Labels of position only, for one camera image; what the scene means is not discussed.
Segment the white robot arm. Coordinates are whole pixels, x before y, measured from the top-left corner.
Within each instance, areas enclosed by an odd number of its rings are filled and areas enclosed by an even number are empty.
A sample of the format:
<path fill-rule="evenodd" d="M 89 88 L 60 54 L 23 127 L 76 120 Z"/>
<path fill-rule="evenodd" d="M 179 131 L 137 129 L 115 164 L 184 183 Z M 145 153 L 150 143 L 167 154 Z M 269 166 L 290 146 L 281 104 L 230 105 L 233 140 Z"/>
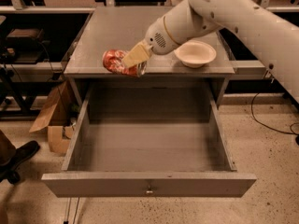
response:
<path fill-rule="evenodd" d="M 299 27 L 252 0 L 183 0 L 153 23 L 123 58 L 126 67 L 165 55 L 219 28 L 233 33 L 299 102 Z"/>

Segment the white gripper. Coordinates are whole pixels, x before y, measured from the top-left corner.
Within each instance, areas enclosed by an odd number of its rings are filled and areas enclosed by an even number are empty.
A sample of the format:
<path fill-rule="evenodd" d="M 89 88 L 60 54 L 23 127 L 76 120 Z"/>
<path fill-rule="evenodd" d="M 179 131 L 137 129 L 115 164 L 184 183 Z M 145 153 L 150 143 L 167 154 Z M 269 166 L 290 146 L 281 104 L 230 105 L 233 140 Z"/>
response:
<path fill-rule="evenodd" d="M 145 40 L 138 42 L 123 58 L 127 68 L 147 61 L 151 51 L 157 55 L 168 54 L 176 49 L 180 42 L 176 38 L 177 20 L 171 15 L 163 15 L 154 22 L 145 35 Z"/>

